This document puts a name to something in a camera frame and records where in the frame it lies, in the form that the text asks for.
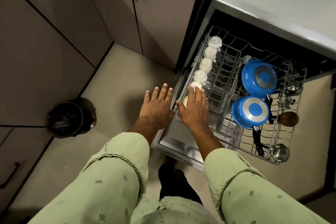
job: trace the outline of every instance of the trash bin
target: trash bin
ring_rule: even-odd
[[[48,132],[57,138],[85,134],[95,123],[95,115],[74,101],[56,105],[45,117]]]

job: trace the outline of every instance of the sleeve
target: sleeve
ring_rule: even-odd
[[[227,224],[328,223],[267,181],[236,151],[212,151],[204,172],[212,201]]]
[[[130,223],[145,192],[149,145],[138,133],[112,138],[29,224]]]

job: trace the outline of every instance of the cabinet door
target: cabinet door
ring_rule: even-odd
[[[94,68],[25,0],[0,0],[0,124],[44,125]]]
[[[142,54],[132,0],[94,0],[113,40]]]
[[[28,175],[51,136],[45,128],[14,128],[0,139],[0,213]]]
[[[93,0],[29,0],[97,66],[112,43]]]
[[[143,54],[174,68],[195,0],[135,0]]]

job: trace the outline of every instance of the cabinet handle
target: cabinet handle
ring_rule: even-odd
[[[7,187],[7,185],[9,184],[9,182],[11,181],[13,176],[15,175],[16,171],[19,169],[20,165],[21,164],[19,162],[15,163],[16,167],[15,167],[14,171],[10,174],[10,176],[7,178],[7,180],[3,184],[0,185],[0,189],[4,189],[4,188]]]

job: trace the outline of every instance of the dishwasher rack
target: dishwasher rack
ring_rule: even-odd
[[[193,81],[194,73],[198,70],[200,60],[203,58],[204,49],[208,46],[208,41],[212,36],[218,36],[222,39],[222,47],[208,74],[208,80],[203,86],[209,100],[209,127],[220,141],[227,144],[228,148],[241,150],[270,163],[278,164],[272,158],[270,150],[265,149],[264,156],[258,155],[252,130],[239,126],[232,117],[231,106],[233,102],[238,97],[248,95],[242,85],[241,70],[249,58],[262,60],[275,69],[278,84],[277,93],[272,95],[271,115],[276,116],[276,119],[274,124],[266,122],[261,126],[261,142],[267,146],[283,143],[290,147],[294,128],[277,123],[277,117],[287,109],[297,112],[301,96],[289,99],[283,93],[283,89],[292,82],[304,81],[307,69],[301,63],[285,59],[268,50],[258,49],[228,31],[212,26],[200,44],[191,73],[179,96],[180,101],[183,101],[188,94],[189,84]],[[177,111],[176,118],[181,121],[177,107],[175,110]]]

